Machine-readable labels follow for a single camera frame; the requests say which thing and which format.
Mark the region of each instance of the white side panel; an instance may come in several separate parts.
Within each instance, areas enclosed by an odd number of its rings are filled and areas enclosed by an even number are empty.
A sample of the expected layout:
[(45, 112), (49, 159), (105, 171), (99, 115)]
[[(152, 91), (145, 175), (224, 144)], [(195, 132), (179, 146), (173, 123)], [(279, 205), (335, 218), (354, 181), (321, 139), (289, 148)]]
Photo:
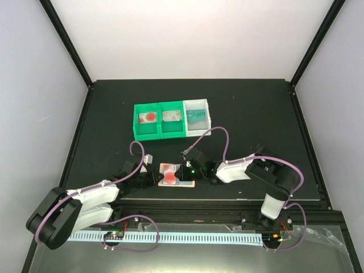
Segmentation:
[(333, 0), (52, 2), (92, 80), (290, 80)]
[(297, 86), (335, 209), (364, 266), (364, 1), (346, 1)]
[(21, 272), (25, 223), (59, 183), (87, 88), (39, 1), (1, 0), (0, 51), (0, 264)]

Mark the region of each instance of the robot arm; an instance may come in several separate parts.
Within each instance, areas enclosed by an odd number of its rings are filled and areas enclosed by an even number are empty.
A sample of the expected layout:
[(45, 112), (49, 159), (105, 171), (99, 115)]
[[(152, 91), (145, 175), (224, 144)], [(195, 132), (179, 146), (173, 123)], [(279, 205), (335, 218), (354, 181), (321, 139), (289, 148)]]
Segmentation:
[(253, 179), (262, 184), (267, 193), (260, 211), (264, 217), (275, 220), (288, 201), (292, 190), (299, 184), (300, 176), (294, 169), (283, 163), (255, 158), (265, 156), (275, 155), (261, 147), (246, 159), (214, 163), (194, 148), (185, 156), (185, 159), (193, 168), (201, 172), (205, 170), (204, 176), (207, 175), (211, 180), (217, 179), (220, 183)]

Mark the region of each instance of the black platform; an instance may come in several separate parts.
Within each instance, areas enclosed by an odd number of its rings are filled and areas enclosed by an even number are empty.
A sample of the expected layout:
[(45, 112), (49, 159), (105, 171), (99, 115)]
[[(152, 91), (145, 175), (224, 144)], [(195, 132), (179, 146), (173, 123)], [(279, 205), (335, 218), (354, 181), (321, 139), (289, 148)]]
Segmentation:
[[(212, 126), (230, 134), (227, 159), (252, 154), (263, 145), (297, 165), (305, 183), (297, 200), (319, 200), (316, 182), (297, 122), (289, 87), (284, 80), (102, 80), (97, 81), (74, 160), (67, 189), (81, 188), (116, 173), (129, 156), (134, 104), (207, 98)], [(197, 138), (143, 142), (154, 163), (182, 163), (181, 152)], [(214, 131), (201, 148), (220, 160), (225, 134)], [(152, 187), (126, 198), (179, 200), (261, 200), (265, 191), (251, 180), (222, 186), (197, 183), (195, 188)]]

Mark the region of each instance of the black bracket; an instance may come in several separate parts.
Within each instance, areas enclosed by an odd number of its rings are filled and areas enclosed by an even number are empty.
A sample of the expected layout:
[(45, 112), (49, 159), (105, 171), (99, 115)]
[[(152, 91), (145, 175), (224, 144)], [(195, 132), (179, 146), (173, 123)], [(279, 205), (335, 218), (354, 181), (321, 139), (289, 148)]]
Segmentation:
[[(48, 212), (64, 197), (67, 192), (60, 187), (51, 189), (26, 223), (26, 228), (35, 234)], [(45, 222), (39, 239), (50, 249), (57, 249), (67, 241), (75, 226), (82, 208), (80, 200), (69, 199)]]
[(276, 220), (269, 219), (256, 210), (245, 210), (240, 215), (242, 230), (277, 233), (283, 230), (283, 225), (280, 222), (284, 223), (288, 230), (293, 229), (290, 213), (285, 210), (280, 212)]

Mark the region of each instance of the purple cable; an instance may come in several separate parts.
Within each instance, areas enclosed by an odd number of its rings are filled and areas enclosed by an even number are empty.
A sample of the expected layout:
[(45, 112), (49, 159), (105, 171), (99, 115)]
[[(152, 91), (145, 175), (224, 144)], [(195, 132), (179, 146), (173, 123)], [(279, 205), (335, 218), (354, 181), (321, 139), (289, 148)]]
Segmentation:
[(274, 158), (272, 156), (265, 156), (265, 155), (254, 155), (254, 156), (251, 156), (251, 157), (248, 157), (248, 158), (243, 158), (243, 159), (238, 159), (238, 160), (233, 160), (233, 161), (230, 161), (228, 162), (227, 164), (228, 165), (232, 165), (232, 164), (237, 164), (237, 163), (242, 163), (242, 162), (247, 162), (247, 161), (250, 161), (250, 160), (255, 160), (255, 159), (266, 159), (266, 160), (272, 160), (272, 161), (276, 161), (276, 162), (279, 162), (279, 163), (282, 163), (284, 165), (287, 165), (289, 167), (291, 167), (292, 169), (294, 169), (300, 176), (300, 182), (299, 184), (296, 186), (296, 188), (294, 188), (292, 190), (292, 192), (290, 193), (291, 195), (296, 192), (303, 184), (303, 181), (304, 181), (304, 177), (303, 177), (303, 173), (300, 171), (300, 169), (298, 169), (295, 165), (293, 165), (292, 163), (288, 162), (288, 161), (285, 161), (283, 159), (280, 159), (280, 158)]
[(301, 240), (299, 240), (298, 243), (295, 244), (294, 246), (291, 246), (291, 247), (289, 247), (287, 249), (270, 249), (269, 247), (267, 247), (265, 245), (265, 243), (263, 243), (263, 246), (264, 246), (264, 248), (266, 250), (277, 251), (277, 252), (289, 251), (289, 250), (292, 250), (292, 249), (295, 249), (296, 247), (298, 247), (303, 242), (303, 240), (305, 239), (305, 237), (306, 237), (306, 228), (307, 228), (307, 220), (306, 220), (305, 211), (303, 210), (302, 206), (300, 204), (298, 204), (298, 203), (291, 203), (288, 206), (286, 206), (286, 209), (289, 209), (292, 206), (298, 206), (300, 208), (300, 210), (302, 211), (304, 230), (303, 230), (303, 235), (301, 237)]
[(198, 144), (198, 142), (200, 142), (200, 140), (202, 140), (202, 138), (203, 138), (204, 136), (206, 136), (206, 134), (208, 134), (209, 132), (211, 132), (211, 131), (213, 131), (213, 130), (215, 130), (215, 129), (221, 129), (221, 130), (223, 130), (223, 131), (225, 132), (225, 134), (226, 134), (226, 144), (225, 144), (224, 153), (222, 154), (222, 161), (224, 161), (224, 162), (225, 162), (225, 160), (226, 160), (226, 152), (228, 151), (228, 146), (229, 146), (229, 141), (230, 141), (230, 140), (229, 140), (229, 133), (228, 133), (227, 129), (225, 129), (224, 127), (221, 127), (221, 126), (212, 127), (211, 129), (209, 129), (209, 130), (207, 130), (206, 132), (204, 132), (204, 133), (202, 134), (202, 136), (200, 136), (200, 137), (198, 138), (198, 140), (196, 140), (196, 141), (194, 142), (194, 144), (193, 144), (193, 145), (189, 146), (189, 148), (188, 148), (187, 150), (184, 150), (184, 151), (183, 151), (183, 155), (188, 154), (188, 153), (190, 152), (190, 150), (192, 150), (192, 149), (194, 148), (194, 146), (195, 146), (196, 144)]
[[(127, 217), (124, 217), (124, 218), (121, 218), (119, 220), (116, 220), (116, 221), (113, 221), (113, 222), (108, 222), (108, 223), (98, 223), (98, 225), (112, 225), (112, 224), (116, 224), (116, 223), (119, 223), (119, 222), (122, 222), (122, 221), (125, 221), (125, 220), (128, 220), (130, 218), (134, 218), (134, 217), (139, 217), (139, 218), (144, 218), (144, 219), (147, 219), (148, 221), (150, 221), (154, 226), (155, 226), (155, 230), (157, 232), (157, 237), (156, 237), (156, 240), (155, 240), (155, 243), (153, 244), (152, 247), (150, 247), (149, 249), (145, 249), (145, 250), (136, 250), (136, 249), (127, 249), (127, 248), (124, 248), (124, 247), (116, 247), (114, 246), (114, 249), (117, 249), (117, 250), (124, 250), (124, 251), (129, 251), (129, 252), (134, 252), (134, 253), (146, 253), (146, 252), (150, 252), (152, 250), (154, 250), (157, 245), (158, 245), (158, 242), (159, 242), (159, 229), (157, 227), (157, 224), (149, 217), (147, 216), (144, 216), (144, 215), (140, 215), (140, 214), (135, 214), (135, 215), (130, 215), (130, 216), (127, 216)], [(104, 240), (104, 246), (106, 248), (111, 248), (111, 246), (108, 246), (106, 245), (106, 238)]]
[[(140, 161), (139, 165), (137, 166), (137, 168), (135, 170), (133, 170), (130, 174), (128, 174), (127, 176), (121, 178), (121, 179), (118, 179), (116, 181), (113, 181), (113, 182), (110, 182), (110, 183), (105, 183), (104, 186), (108, 186), (108, 185), (112, 185), (112, 184), (116, 184), (116, 183), (120, 183), (120, 182), (123, 182), (125, 181), (126, 179), (130, 178), (131, 176), (133, 176), (140, 168), (141, 166), (143, 165), (143, 160), (144, 160), (144, 156), (145, 156), (145, 152), (144, 152), (144, 147), (143, 145), (139, 142), (139, 141), (133, 141), (130, 143), (130, 146), (129, 146), (129, 151), (130, 151), (130, 154), (131, 155), (134, 155), (133, 152), (131, 151), (131, 148), (133, 146), (133, 144), (136, 143), (138, 144), (141, 149), (142, 149), (142, 160)], [(82, 192), (87, 192), (87, 191), (91, 191), (92, 189), (97, 189), (97, 188), (100, 188), (102, 187), (102, 184), (98, 183), (98, 184), (95, 184), (95, 185), (92, 185), (92, 186), (89, 186), (89, 187), (86, 187), (84, 189), (82, 189)], [(69, 200), (70, 198), (72, 198), (73, 196), (76, 196), (78, 195), (79, 192), (75, 192), (71, 195), (68, 195), (66, 196), (65, 198), (63, 198), (62, 200), (60, 200), (48, 213), (47, 215), (43, 218), (42, 222), (40, 222), (35, 234), (34, 234), (34, 240), (36, 243), (40, 243), (40, 239), (39, 239), (39, 234), (40, 234), (40, 231), (42, 230), (44, 224), (48, 221), (48, 219), (50, 218), (50, 216), (52, 216), (52, 214), (60, 207), (63, 205), (63, 203), (65, 203), (67, 200)]]

